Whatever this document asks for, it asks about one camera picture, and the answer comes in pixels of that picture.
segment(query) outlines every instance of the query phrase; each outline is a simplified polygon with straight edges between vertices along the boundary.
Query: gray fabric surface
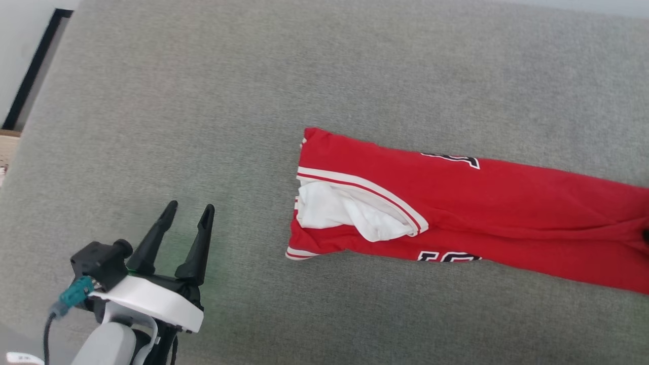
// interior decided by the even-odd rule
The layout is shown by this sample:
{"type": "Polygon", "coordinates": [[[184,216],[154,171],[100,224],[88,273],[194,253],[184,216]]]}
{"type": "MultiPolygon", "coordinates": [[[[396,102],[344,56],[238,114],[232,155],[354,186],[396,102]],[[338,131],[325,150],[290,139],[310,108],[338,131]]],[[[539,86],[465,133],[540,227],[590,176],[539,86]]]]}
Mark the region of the gray fabric surface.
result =
{"type": "MultiPolygon", "coordinates": [[[[649,186],[649,23],[469,0],[85,0],[0,192],[0,320],[92,240],[217,207],[181,364],[646,364],[649,298],[491,262],[284,258],[302,129],[649,186]]],[[[53,334],[78,348],[75,311],[53,334]]]]}

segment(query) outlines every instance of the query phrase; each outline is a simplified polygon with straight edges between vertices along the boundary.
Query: printed lettering on jersey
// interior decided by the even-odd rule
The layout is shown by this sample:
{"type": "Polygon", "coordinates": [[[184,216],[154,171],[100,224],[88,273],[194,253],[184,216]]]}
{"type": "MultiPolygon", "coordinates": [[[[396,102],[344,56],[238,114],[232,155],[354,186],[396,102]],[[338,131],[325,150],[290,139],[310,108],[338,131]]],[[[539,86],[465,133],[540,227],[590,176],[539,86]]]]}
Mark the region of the printed lettering on jersey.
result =
{"type": "Polygon", "coordinates": [[[466,252],[446,252],[442,254],[441,252],[436,252],[436,251],[421,251],[419,253],[419,261],[438,261],[438,258],[441,256],[441,259],[439,259],[440,262],[463,262],[463,261],[474,261],[474,260],[481,260],[482,257],[472,255],[470,253],[466,252]]]}
{"type": "Polygon", "coordinates": [[[439,155],[437,153],[421,153],[424,156],[428,157],[439,157],[443,158],[448,161],[461,161],[461,162],[466,162],[469,164],[474,169],[480,170],[480,161],[478,161],[477,158],[474,157],[466,157],[466,156],[450,156],[450,155],[439,155]]]}

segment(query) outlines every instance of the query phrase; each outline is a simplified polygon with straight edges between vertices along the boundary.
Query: white and red striped trim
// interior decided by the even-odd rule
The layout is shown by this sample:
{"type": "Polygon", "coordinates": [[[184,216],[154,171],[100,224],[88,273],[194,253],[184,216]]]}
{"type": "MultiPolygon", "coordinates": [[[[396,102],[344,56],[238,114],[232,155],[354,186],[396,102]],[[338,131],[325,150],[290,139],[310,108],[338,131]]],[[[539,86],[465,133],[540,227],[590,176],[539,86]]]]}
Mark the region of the white and red striped trim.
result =
{"type": "Polygon", "coordinates": [[[346,173],[303,168],[301,166],[297,168],[297,179],[303,183],[326,181],[332,186],[339,188],[351,188],[365,193],[369,192],[381,198],[382,201],[395,209],[412,227],[417,228],[416,232],[409,234],[410,236],[415,236],[428,230],[428,222],[421,214],[401,198],[370,180],[346,173]]]}
{"type": "Polygon", "coordinates": [[[302,261],[316,256],[320,256],[320,254],[301,249],[293,249],[290,246],[286,248],[286,258],[290,258],[291,260],[302,261]]]}

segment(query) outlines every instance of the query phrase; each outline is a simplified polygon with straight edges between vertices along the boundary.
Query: cable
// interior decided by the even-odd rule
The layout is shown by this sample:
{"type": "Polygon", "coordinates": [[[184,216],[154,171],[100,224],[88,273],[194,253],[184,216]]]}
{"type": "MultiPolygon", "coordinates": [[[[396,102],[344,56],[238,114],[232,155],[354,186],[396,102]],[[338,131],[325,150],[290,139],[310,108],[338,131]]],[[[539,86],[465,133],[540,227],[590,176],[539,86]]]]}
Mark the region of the cable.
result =
{"type": "Polygon", "coordinates": [[[178,352],[178,335],[174,337],[173,339],[173,345],[171,346],[171,364],[174,365],[176,363],[176,353],[178,352]]]}
{"type": "Polygon", "coordinates": [[[43,359],[45,365],[49,365],[49,328],[52,327],[52,321],[56,317],[55,313],[50,313],[45,322],[45,330],[43,331],[43,359]]]}

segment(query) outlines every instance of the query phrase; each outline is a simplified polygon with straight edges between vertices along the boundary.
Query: folded red garment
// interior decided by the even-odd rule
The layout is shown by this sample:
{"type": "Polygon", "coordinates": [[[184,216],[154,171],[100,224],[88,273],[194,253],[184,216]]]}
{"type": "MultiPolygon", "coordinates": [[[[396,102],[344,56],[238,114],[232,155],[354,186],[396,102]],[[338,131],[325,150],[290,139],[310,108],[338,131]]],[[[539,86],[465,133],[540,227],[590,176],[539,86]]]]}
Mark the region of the folded red garment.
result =
{"type": "Polygon", "coordinates": [[[286,256],[484,258],[649,294],[649,189],[304,131],[286,256]]]}

